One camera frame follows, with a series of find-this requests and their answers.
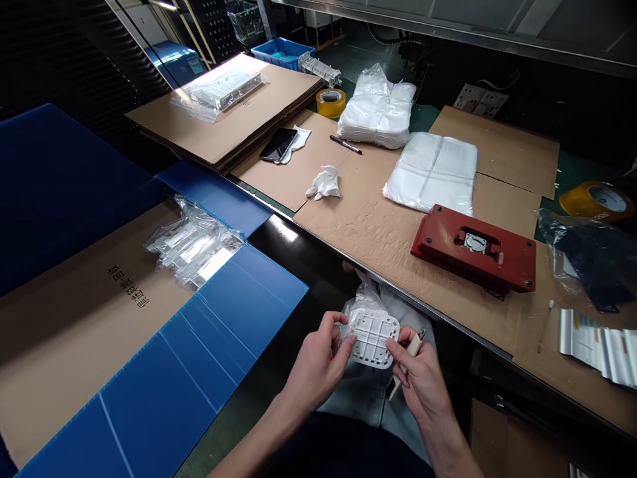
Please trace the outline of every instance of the blue plastic bin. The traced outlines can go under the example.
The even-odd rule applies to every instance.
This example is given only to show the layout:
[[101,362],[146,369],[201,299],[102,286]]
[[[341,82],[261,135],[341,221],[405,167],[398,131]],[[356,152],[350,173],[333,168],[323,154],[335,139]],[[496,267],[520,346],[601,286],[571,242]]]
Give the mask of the blue plastic bin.
[[[263,60],[268,63],[272,63],[278,66],[287,68],[288,70],[299,71],[299,57],[305,53],[310,52],[313,58],[317,57],[317,50],[311,46],[301,45],[290,40],[278,38],[263,43],[262,45],[255,46],[251,49],[252,54],[259,60]],[[283,52],[285,56],[296,56],[294,60],[282,60],[276,56],[272,56],[276,52]]]

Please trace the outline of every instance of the smartphone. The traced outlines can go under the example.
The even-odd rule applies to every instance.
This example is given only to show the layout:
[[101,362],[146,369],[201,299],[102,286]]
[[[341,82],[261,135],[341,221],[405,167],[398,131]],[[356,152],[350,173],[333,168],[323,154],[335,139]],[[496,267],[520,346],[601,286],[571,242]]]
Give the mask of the smartphone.
[[299,132],[296,129],[280,128],[274,136],[267,142],[261,152],[261,159],[264,161],[280,161],[285,155],[292,142],[294,142]]

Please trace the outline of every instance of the hand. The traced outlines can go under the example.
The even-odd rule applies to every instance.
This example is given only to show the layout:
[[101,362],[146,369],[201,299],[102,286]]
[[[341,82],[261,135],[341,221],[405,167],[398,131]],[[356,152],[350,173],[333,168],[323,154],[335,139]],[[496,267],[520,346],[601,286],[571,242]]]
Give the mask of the hand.
[[[417,332],[411,327],[402,327],[398,342],[411,342],[416,335]],[[433,346],[423,341],[419,352],[412,357],[395,340],[387,339],[386,343],[395,361],[393,374],[403,384],[405,401],[418,425],[431,428],[440,419],[453,416],[451,399]],[[406,375],[400,369],[400,364],[407,369]]]
[[334,355],[332,346],[340,341],[337,322],[347,324],[341,312],[326,312],[318,331],[305,337],[297,361],[281,391],[282,406],[302,417],[314,412],[330,397],[345,372],[356,336],[349,336]]

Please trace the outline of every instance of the power outlet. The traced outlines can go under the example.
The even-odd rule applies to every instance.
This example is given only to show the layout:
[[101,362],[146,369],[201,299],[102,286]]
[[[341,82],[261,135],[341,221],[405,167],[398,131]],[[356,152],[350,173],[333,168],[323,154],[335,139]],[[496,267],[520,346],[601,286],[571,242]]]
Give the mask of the power outlet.
[[473,114],[493,118],[508,98],[507,94],[487,90],[473,110]]
[[458,98],[456,98],[456,102],[453,104],[453,107],[472,113],[473,110],[476,109],[480,99],[484,96],[485,91],[486,88],[465,84],[458,95]]

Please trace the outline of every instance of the yellow tape roll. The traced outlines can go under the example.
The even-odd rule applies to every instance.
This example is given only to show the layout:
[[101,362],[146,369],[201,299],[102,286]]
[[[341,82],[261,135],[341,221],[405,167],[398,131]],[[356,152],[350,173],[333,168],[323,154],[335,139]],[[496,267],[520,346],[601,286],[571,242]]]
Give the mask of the yellow tape roll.
[[338,118],[345,109],[345,92],[321,90],[317,93],[318,114],[326,118]]
[[587,181],[564,193],[559,204],[569,216],[615,222],[635,214],[635,206],[622,191],[598,181]]

